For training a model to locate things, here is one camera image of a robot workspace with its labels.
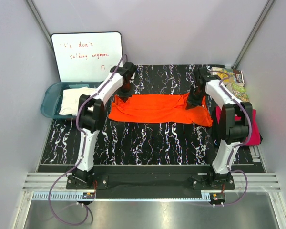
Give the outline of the green paperback book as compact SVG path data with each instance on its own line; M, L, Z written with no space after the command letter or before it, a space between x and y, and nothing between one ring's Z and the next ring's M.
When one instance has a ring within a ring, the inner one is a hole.
M249 97L247 95L247 91L244 87L239 86L235 83L230 83L230 91L236 98L238 98L242 102L249 102L250 101Z

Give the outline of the orange t shirt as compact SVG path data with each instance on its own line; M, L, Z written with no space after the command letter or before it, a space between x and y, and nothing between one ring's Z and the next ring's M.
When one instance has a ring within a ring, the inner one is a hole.
M211 127L213 120L208 112L205 97L202 105L186 109L189 93L182 95L135 94L124 102L115 96L108 118L129 123L181 123Z

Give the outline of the white whiteboard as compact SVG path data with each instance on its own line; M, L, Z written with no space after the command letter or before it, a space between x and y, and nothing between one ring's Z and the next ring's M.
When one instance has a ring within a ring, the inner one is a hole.
M51 41L61 82L102 82L123 55L117 31L55 33Z

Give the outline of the connector box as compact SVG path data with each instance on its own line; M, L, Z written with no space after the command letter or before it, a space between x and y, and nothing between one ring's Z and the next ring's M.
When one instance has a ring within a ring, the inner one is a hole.
M82 198L83 199L95 199L96 193L95 192L83 192Z
M210 204L212 207L217 207L217 206L224 206L225 203L225 193L220 192L220 193L211 193L210 194Z

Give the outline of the yellow paperback book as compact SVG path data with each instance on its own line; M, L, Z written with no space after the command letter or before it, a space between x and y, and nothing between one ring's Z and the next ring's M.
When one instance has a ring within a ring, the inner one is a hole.
M224 85L228 85L229 83L235 83L241 87L245 85L243 72L241 70L212 67L211 71L211 74L218 75L221 80L229 76L228 79L224 80Z

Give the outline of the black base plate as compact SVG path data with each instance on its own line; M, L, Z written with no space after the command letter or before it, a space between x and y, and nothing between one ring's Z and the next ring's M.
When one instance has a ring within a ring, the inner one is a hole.
M164 200L201 198L202 190L234 190L232 175L214 176L209 165L96 166L83 182L69 175L71 190L96 189L96 198Z

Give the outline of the magenta folded t shirt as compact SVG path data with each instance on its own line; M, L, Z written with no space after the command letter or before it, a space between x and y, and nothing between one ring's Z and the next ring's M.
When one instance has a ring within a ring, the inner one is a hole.
M212 138L217 137L217 141L219 141L219 124L220 124L220 116L221 109L217 106L212 112L213 118L213 132ZM246 146L257 146L262 142L262 137L259 132L259 128L256 122L256 110L253 109L253 117L252 117L252 134L250 140L246 143Z

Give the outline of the teal plastic bin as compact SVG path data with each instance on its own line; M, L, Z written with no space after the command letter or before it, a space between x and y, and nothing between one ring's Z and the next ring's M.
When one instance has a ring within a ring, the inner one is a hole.
M81 119L91 113L91 117L95 120L105 120L105 107L109 96L109 87L104 86L102 82L64 82L56 83L50 86L45 92L43 102L41 104L41 113L51 119L74 119L77 116L59 115L61 109L63 91L72 88L96 88L93 98L86 104L87 111L81 112Z

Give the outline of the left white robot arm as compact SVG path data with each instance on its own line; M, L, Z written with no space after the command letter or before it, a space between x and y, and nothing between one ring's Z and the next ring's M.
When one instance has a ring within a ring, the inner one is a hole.
M105 105L115 93L124 102L132 96L131 81L136 72L137 65L132 62L126 62L122 67L114 66L92 95L82 94L79 98L76 127L81 133L81 141L72 175L84 189L90 188L94 182L94 150L97 136L105 124Z

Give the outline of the left connector box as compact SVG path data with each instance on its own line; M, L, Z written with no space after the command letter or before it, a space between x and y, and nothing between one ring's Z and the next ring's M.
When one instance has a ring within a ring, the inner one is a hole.
M95 199L96 193L95 192L83 192L82 198L83 199Z

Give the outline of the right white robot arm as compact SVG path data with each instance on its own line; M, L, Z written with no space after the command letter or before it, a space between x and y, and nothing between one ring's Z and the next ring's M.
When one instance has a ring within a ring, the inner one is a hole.
M195 70L195 85L191 86L186 109L202 106L209 95L221 108L217 135L220 145L205 181L211 189L229 184L233 158L240 146L246 145L252 134L253 108L250 102L237 99L224 85L224 80L207 68Z

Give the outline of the white t shirt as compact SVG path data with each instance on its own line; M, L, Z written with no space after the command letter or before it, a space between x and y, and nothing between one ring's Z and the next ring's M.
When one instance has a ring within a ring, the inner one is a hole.
M79 98L82 94L90 96L95 94L96 88L72 88L63 91L61 109L59 115L76 116L78 112Z

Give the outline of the right connector box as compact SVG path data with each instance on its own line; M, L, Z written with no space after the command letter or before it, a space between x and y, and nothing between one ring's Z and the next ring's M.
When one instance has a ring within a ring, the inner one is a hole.
M220 193L211 193L210 194L210 204L212 207L217 207L217 206L224 206L225 203L225 193L220 192Z

